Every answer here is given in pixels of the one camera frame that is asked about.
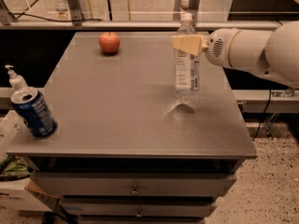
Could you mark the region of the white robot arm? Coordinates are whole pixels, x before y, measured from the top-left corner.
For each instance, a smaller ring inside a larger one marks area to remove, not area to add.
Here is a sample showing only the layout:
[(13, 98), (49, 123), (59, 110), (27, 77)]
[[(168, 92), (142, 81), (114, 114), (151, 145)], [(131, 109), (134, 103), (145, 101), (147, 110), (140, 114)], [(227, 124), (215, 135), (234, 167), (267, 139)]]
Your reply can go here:
[(218, 29), (210, 35), (174, 35), (172, 47), (205, 54), (210, 63), (299, 88), (299, 21), (274, 31)]

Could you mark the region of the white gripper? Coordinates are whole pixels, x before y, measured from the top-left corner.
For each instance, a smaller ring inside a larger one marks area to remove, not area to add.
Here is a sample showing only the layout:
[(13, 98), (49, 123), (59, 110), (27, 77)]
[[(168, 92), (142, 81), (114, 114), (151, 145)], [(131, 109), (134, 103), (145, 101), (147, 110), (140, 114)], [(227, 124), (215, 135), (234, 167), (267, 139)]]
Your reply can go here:
[(194, 56), (206, 52), (206, 58), (213, 64), (231, 68), (229, 56), (235, 37), (240, 33), (238, 29), (218, 29), (211, 33), (207, 42), (202, 35), (174, 35), (171, 43), (174, 49)]

